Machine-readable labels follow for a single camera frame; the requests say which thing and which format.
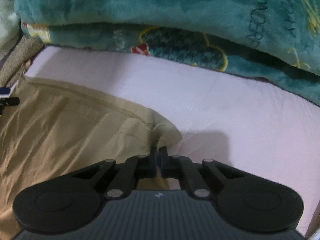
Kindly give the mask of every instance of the gray ribbed panel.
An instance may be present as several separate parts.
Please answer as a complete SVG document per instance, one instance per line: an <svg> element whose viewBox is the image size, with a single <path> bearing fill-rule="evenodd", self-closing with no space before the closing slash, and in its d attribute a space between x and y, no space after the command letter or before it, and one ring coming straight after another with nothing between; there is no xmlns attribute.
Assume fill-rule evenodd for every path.
<svg viewBox="0 0 320 240"><path fill-rule="evenodd" d="M296 231L275 235L247 233L222 220L207 201L185 191L133 191L109 202L85 227L58 236L23 231L16 240L302 240Z"/></svg>

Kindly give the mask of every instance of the khaki pants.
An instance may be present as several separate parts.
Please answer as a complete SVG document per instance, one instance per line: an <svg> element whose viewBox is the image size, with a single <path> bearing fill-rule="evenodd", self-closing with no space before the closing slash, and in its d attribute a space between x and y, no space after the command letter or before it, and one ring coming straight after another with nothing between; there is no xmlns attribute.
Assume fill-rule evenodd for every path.
<svg viewBox="0 0 320 240"><path fill-rule="evenodd" d="M177 128L151 109L77 85L19 80L0 118L0 239L19 232L12 213L15 196L33 184L104 159L123 163L148 155L150 146L181 139ZM143 188L167 188L161 179Z"/></svg>

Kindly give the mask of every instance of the bed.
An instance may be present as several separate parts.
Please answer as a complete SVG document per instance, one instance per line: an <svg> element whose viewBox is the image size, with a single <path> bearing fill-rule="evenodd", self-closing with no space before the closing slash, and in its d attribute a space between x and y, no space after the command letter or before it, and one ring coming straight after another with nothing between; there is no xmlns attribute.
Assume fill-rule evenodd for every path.
<svg viewBox="0 0 320 240"><path fill-rule="evenodd" d="M118 52L49 46L26 75L83 85L156 110L183 135L171 155L194 162L213 158L287 185L304 201L298 231L306 234L316 222L320 108L315 104L263 80ZM178 187L176 181L170 186Z"/></svg>

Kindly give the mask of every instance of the teal blanket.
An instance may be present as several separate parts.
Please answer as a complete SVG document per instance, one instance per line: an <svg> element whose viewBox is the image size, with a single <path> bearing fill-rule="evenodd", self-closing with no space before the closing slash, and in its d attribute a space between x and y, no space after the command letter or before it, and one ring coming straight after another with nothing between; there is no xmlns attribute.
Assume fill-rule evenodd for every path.
<svg viewBox="0 0 320 240"><path fill-rule="evenodd" d="M15 0L48 44L263 77L320 105L320 0Z"/></svg>

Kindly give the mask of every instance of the mattress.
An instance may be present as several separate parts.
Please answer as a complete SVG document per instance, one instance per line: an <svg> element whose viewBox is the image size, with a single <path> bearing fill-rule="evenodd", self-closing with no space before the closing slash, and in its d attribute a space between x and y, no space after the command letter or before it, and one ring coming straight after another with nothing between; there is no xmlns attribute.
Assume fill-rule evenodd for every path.
<svg viewBox="0 0 320 240"><path fill-rule="evenodd" d="M136 54L47 47L26 73L156 110L183 140L171 155L234 166L296 190L305 234L320 200L320 108L268 82ZM171 187L177 187L171 181Z"/></svg>

